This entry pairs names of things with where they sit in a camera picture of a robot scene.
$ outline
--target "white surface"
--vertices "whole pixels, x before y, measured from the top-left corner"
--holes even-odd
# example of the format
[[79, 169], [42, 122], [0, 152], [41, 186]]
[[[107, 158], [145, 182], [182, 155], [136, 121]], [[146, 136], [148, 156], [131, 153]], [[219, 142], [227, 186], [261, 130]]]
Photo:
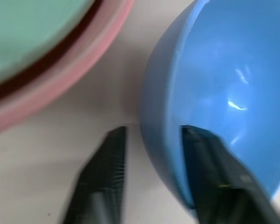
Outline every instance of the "white surface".
[[[41, 113], [0, 135], [0, 224], [57, 224], [75, 175], [104, 134], [138, 123], [142, 73], [156, 42], [191, 0], [136, 0], [95, 68]], [[192, 224], [130, 132], [124, 223]]]

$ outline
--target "bowl rim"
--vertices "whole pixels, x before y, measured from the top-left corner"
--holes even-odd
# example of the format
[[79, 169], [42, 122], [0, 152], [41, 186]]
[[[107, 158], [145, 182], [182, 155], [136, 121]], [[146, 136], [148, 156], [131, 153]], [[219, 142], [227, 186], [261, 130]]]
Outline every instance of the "bowl rim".
[[103, 0], [91, 23], [59, 61], [0, 100], [0, 132], [51, 103], [85, 75], [113, 42], [133, 3]]

